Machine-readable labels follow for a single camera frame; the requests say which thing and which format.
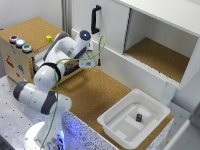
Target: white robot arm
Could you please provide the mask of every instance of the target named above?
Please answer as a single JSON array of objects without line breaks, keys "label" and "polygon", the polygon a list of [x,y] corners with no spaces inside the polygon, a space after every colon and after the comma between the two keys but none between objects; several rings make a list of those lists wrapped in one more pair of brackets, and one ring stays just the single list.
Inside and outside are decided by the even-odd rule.
[{"label": "white robot arm", "polygon": [[[15,99],[24,103],[26,108],[30,108],[34,111],[40,112],[41,114],[47,115],[45,124],[34,139],[37,141],[36,145],[38,147],[41,146],[47,135],[53,118],[53,112],[56,107],[56,93],[51,91],[52,87],[56,84],[54,69],[56,70],[58,82],[65,72],[63,62],[56,64],[59,61],[59,57],[56,55],[56,50],[61,50],[71,59],[79,59],[86,52],[86,49],[90,44],[90,39],[90,33],[85,30],[81,31],[77,35],[75,41],[66,33],[58,34],[43,58],[44,64],[34,76],[35,85],[22,81],[18,83],[14,89],[13,94]],[[61,94],[59,94],[58,97],[58,107],[53,128],[44,143],[45,147],[47,147],[47,143],[51,141],[52,138],[56,138],[55,135],[59,135],[60,131],[62,131],[61,113],[69,111],[72,106],[72,101],[69,97]]]}]

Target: cabinet shelf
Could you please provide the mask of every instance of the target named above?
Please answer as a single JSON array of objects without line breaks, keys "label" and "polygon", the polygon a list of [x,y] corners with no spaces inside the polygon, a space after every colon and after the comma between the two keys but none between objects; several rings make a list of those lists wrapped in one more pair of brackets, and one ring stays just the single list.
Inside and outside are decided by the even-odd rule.
[{"label": "cabinet shelf", "polygon": [[149,38],[144,38],[125,53],[178,82],[181,82],[190,60]]}]

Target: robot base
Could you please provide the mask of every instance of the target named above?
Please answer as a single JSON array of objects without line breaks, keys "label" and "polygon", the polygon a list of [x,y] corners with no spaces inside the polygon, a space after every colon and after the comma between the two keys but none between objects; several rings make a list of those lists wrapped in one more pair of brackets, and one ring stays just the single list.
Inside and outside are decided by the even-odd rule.
[{"label": "robot base", "polygon": [[24,149],[25,150],[40,150],[40,146],[36,144],[35,137],[37,133],[40,131],[44,122],[37,123],[33,125],[25,134],[24,137]]}]

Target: white wall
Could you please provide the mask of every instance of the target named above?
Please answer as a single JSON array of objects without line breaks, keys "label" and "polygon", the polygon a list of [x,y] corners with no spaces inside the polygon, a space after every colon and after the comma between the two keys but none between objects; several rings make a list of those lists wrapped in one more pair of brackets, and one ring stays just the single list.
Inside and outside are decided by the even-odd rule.
[{"label": "white wall", "polygon": [[177,91],[173,102],[192,112],[200,102],[200,71],[181,90]]},{"label": "white wall", "polygon": [[36,16],[62,29],[61,0],[0,0],[0,28]]}]

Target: handle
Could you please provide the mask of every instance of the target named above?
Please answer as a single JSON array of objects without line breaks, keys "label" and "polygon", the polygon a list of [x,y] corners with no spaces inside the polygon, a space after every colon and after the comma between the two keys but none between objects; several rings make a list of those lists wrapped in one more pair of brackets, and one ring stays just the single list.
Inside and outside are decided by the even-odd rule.
[{"label": "handle", "polygon": [[96,8],[92,10],[92,25],[91,25],[92,34],[96,34],[100,31],[98,28],[96,28],[96,12],[99,10],[101,10],[101,7],[99,5],[96,5]]}]

